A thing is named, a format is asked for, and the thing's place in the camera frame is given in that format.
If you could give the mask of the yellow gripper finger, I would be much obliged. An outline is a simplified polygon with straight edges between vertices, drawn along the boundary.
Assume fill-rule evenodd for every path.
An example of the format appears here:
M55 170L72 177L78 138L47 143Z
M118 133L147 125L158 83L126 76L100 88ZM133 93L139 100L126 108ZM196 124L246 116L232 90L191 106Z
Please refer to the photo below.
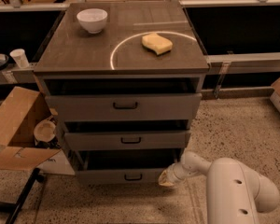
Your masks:
M175 184L172 172L169 169L162 171L158 183L162 187L172 187Z

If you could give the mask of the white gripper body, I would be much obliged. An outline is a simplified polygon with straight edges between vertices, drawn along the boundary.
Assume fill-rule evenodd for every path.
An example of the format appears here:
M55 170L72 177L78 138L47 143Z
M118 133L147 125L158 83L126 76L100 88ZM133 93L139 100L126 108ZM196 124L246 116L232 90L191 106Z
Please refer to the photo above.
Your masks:
M173 185L179 184L191 175L181 162L174 163L169 167L169 180Z

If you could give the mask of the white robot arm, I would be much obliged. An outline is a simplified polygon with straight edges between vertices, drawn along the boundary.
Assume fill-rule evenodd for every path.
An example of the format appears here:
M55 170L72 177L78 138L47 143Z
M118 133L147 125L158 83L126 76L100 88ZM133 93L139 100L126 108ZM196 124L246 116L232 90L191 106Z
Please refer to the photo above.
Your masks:
M272 180L230 158L207 161L185 151L158 182L173 187L196 175L206 176L207 224L259 224L258 213L270 213L280 204Z

